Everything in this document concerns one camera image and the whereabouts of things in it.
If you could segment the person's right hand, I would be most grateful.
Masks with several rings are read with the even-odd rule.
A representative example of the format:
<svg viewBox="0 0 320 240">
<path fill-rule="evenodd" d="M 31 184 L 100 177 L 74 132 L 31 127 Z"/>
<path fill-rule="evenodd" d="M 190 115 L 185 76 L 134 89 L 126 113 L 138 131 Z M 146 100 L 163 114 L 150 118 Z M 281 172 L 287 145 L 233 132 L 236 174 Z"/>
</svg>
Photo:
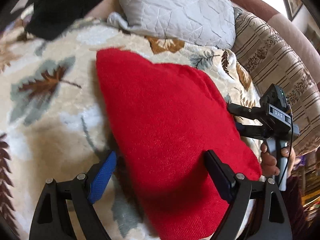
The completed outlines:
<svg viewBox="0 0 320 240">
<path fill-rule="evenodd" d="M 261 169 L 263 176 L 269 177 L 272 175 L 279 175 L 280 170 L 276 167 L 277 160 L 275 157 L 270 155 L 267 151 L 267 146 L 262 143 L 261 147 Z M 286 157 L 288 160 L 288 167 L 287 167 L 287 178 L 291 176 L 291 172 L 293 166 L 295 164 L 296 153 L 293 148 L 287 146 L 281 150 L 282 156 Z"/>
</svg>

